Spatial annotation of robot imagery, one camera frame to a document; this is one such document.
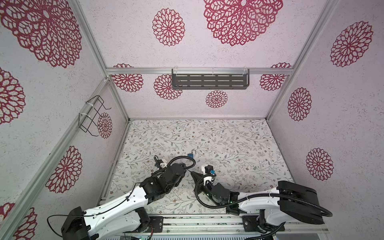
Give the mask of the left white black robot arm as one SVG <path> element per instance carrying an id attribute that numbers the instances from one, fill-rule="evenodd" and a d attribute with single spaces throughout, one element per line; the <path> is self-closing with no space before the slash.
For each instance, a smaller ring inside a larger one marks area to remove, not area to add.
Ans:
<path id="1" fill-rule="evenodd" d="M 87 210 L 73 209 L 61 228 L 62 238 L 105 240 L 122 232 L 143 232 L 151 220 L 145 207 L 177 187 L 186 171 L 185 164 L 172 164 L 113 201 Z"/>

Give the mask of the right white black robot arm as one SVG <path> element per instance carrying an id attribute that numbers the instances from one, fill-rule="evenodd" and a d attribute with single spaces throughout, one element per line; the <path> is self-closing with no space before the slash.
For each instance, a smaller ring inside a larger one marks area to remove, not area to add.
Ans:
<path id="1" fill-rule="evenodd" d="M 288 181 L 279 181 L 275 188 L 256 193 L 234 192 L 214 183 L 215 175 L 191 173 L 198 202 L 209 209 L 225 209 L 228 214 L 248 215 L 259 233 L 271 232 L 286 222 L 310 225 L 324 224 L 332 213 L 320 206 L 317 191 Z"/>

